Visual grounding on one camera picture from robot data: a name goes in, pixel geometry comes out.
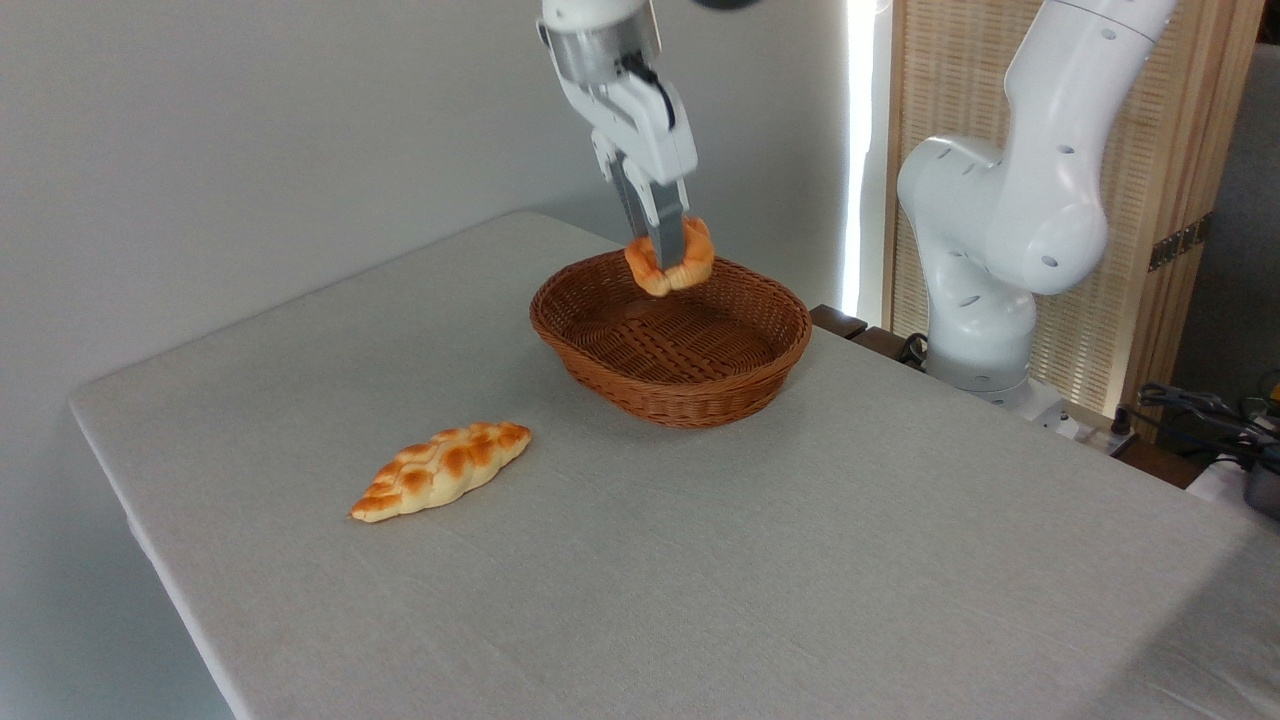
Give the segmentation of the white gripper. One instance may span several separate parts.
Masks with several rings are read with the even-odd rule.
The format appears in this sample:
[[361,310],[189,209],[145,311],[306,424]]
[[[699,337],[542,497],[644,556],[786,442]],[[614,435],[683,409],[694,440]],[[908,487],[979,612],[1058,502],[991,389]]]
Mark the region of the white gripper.
[[570,105],[594,129],[591,145],[599,168],[614,186],[632,237],[650,240],[660,272],[677,266],[686,247],[684,177],[698,167],[678,95],[643,58],[621,58],[590,79],[562,61],[559,82]]

